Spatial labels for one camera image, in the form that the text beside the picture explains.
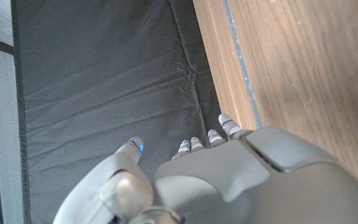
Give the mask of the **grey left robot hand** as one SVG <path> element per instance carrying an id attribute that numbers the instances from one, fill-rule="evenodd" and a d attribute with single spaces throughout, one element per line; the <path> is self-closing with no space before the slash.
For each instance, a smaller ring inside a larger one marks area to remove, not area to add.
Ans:
<path id="1" fill-rule="evenodd" d="M 358 181 L 337 159 L 274 127 L 183 141 L 149 180 L 131 138 L 84 176 L 55 223 L 358 223 Z"/>

